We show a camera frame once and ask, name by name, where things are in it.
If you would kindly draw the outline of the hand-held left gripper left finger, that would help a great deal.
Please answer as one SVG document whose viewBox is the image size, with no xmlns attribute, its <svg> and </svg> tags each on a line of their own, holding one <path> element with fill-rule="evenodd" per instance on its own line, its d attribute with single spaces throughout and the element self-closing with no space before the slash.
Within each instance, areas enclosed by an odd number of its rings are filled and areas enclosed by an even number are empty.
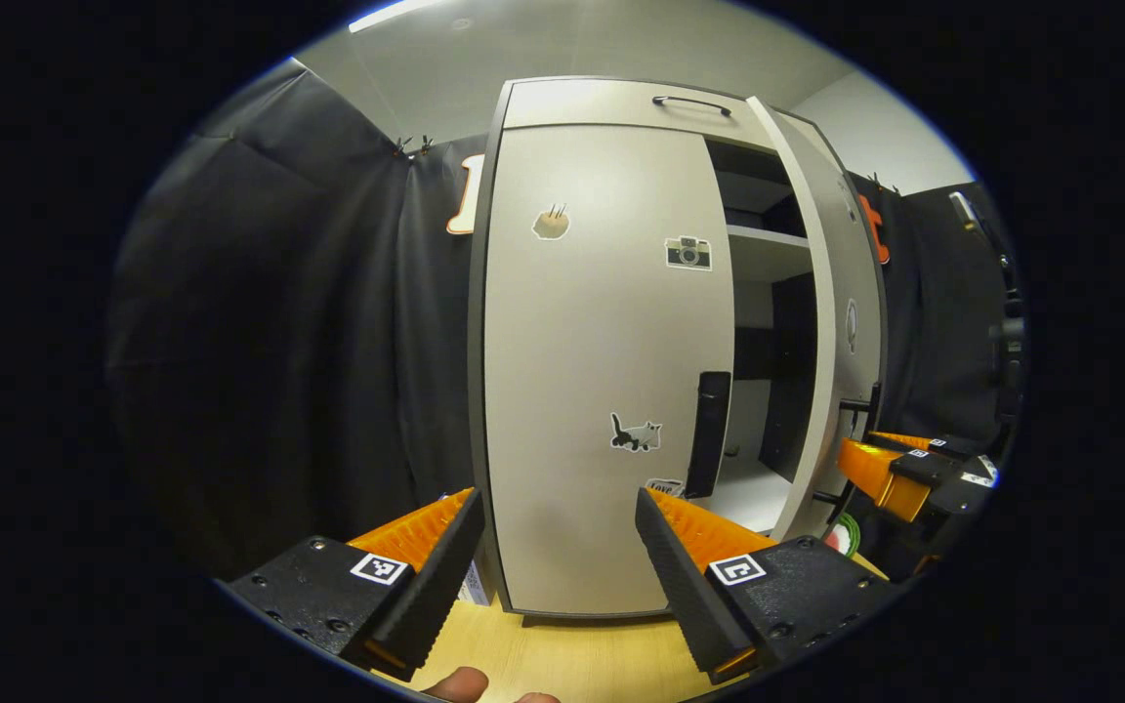
<svg viewBox="0 0 1125 703">
<path fill-rule="evenodd" d="M 222 587 L 344 663 L 411 681 L 477 555 L 482 499 L 468 488 L 361 537 L 304 538 Z"/>
</svg>

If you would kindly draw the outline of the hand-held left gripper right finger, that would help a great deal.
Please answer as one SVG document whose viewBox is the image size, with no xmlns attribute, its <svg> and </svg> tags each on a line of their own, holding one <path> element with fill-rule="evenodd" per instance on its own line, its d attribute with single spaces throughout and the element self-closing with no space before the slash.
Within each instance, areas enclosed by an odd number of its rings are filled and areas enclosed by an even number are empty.
<svg viewBox="0 0 1125 703">
<path fill-rule="evenodd" d="M 644 486 L 637 525 L 699 672 L 775 672 L 848 636 L 900 586 L 816 537 L 772 540 Z"/>
</svg>

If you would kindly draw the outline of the grey cabinet door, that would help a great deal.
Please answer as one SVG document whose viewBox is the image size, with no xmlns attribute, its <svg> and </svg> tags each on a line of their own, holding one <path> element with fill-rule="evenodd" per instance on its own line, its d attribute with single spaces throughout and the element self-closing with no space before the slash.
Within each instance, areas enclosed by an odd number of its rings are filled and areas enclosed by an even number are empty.
<svg viewBox="0 0 1125 703">
<path fill-rule="evenodd" d="M 734 310 L 704 138 L 595 125 L 501 134 L 482 364 L 508 609 L 666 609 L 637 495 L 687 480 L 699 375 L 732 373 Z"/>
<path fill-rule="evenodd" d="M 814 371 L 812 400 L 796 469 L 770 537 L 822 537 L 835 507 L 816 492 L 840 495 L 844 438 L 842 397 L 868 399 L 872 384 L 886 387 L 886 294 L 883 273 L 847 169 L 818 126 L 806 117 L 746 100 L 759 117 L 796 196 L 812 253 Z"/>
</svg>

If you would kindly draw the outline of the grey double-door shoe cabinet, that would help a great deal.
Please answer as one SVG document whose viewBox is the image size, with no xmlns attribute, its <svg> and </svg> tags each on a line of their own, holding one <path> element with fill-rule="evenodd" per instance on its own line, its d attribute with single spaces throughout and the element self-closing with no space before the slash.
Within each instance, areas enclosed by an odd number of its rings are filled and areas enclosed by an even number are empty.
<svg viewBox="0 0 1125 703">
<path fill-rule="evenodd" d="M 486 511 L 486 546 L 490 559 L 492 578 L 504 609 L 523 618 L 544 615 L 508 609 L 503 569 L 497 557 L 497 542 L 488 503 L 487 448 L 485 411 L 483 411 L 483 351 L 482 310 L 485 295 L 485 259 L 488 228 L 488 208 L 494 187 L 494 169 L 504 128 L 506 103 L 514 81 L 543 80 L 554 76 L 526 76 L 510 80 L 501 90 L 492 117 L 488 142 L 483 152 L 480 187 L 472 205 L 472 279 L 470 279 L 470 312 L 468 333 L 468 373 L 470 422 L 472 422 L 472 466 L 475 479 L 480 484 Z M 644 81 L 650 80 L 611 79 Z M 711 90 L 687 85 L 711 92 Z M 728 94 L 739 100 L 750 97 Z M 734 144 L 724 139 L 706 142 L 713 160 L 714 172 L 734 172 L 746 177 L 789 184 L 786 169 L 775 148 L 758 148 Z M 728 226 L 742 226 L 781 232 L 807 237 L 796 196 L 790 195 L 770 211 L 758 215 L 724 209 L 724 229 L 729 245 Z M 778 283 L 734 283 L 734 370 L 731 373 L 730 409 L 724 432 L 724 457 L 710 497 L 685 497 L 685 481 L 652 483 L 647 488 L 688 501 L 714 515 L 770 537 L 780 511 L 784 508 L 798 457 L 804 443 L 807 423 L 812 400 L 814 371 L 814 291 L 813 273 L 799 274 Z M 840 495 L 814 493 L 814 499 L 840 511 L 847 501 L 847 486 Z M 639 615 L 652 618 L 656 614 Z M 606 618 L 565 618 L 606 619 Z"/>
</svg>

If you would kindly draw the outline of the white cabinet shelf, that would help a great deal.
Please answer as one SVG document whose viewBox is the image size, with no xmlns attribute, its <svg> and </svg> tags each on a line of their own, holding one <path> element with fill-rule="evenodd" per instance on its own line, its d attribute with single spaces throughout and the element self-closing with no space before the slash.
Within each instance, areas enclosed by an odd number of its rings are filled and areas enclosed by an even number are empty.
<svg viewBox="0 0 1125 703">
<path fill-rule="evenodd" d="M 806 237 L 742 226 L 728 226 L 728 236 L 736 283 L 778 283 L 813 271 Z"/>
</svg>

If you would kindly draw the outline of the grey cabinet shelf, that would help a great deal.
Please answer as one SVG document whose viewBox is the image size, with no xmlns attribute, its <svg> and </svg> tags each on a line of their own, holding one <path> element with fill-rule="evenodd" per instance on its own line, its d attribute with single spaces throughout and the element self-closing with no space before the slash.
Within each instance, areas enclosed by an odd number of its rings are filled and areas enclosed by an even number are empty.
<svg viewBox="0 0 1125 703">
<path fill-rule="evenodd" d="M 793 195 L 788 184 L 734 172 L 716 172 L 724 209 L 763 215 Z"/>
</svg>

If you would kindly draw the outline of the grey cabinet drawer front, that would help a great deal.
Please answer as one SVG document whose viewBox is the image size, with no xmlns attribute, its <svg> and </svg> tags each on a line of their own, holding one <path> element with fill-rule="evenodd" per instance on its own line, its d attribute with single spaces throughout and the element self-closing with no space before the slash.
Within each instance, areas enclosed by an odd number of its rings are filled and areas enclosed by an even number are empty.
<svg viewBox="0 0 1125 703">
<path fill-rule="evenodd" d="M 655 94 L 706 100 L 731 108 L 728 119 L 706 108 L 655 106 Z M 554 76 L 514 81 L 503 119 L 504 128 L 554 125 L 616 125 L 688 132 L 711 139 L 758 148 L 775 144 L 750 103 L 728 94 L 702 92 L 688 85 L 644 83 L 611 76 Z"/>
</svg>

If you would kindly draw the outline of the small white box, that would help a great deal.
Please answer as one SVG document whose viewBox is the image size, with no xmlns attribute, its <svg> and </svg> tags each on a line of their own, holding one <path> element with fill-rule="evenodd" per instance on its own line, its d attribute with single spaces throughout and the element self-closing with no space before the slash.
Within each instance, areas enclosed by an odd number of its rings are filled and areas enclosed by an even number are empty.
<svg viewBox="0 0 1125 703">
<path fill-rule="evenodd" d="M 485 579 L 485 570 L 483 570 L 482 561 L 474 558 L 465 571 L 464 582 L 460 583 L 456 600 L 487 609 L 492 605 L 494 597 L 495 591 L 490 589 Z"/>
</svg>

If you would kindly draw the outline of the black backdrop cloth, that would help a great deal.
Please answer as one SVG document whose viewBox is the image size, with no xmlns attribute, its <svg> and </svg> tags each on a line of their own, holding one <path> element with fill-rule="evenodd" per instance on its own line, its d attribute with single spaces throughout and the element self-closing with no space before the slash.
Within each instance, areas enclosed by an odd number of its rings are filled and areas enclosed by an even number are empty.
<svg viewBox="0 0 1125 703">
<path fill-rule="evenodd" d="M 112 267 L 105 375 L 130 469 L 222 580 L 469 488 L 484 134 L 400 152 L 290 60 L 196 126 Z"/>
<path fill-rule="evenodd" d="M 999 484 L 1027 366 L 1020 274 L 1004 223 L 978 183 L 899 197 L 863 177 L 855 184 L 886 294 L 886 387 L 874 432 L 976 440 Z M 855 499 L 861 552 L 897 583 L 933 569 L 986 510 L 904 523 L 856 488 Z"/>
</svg>

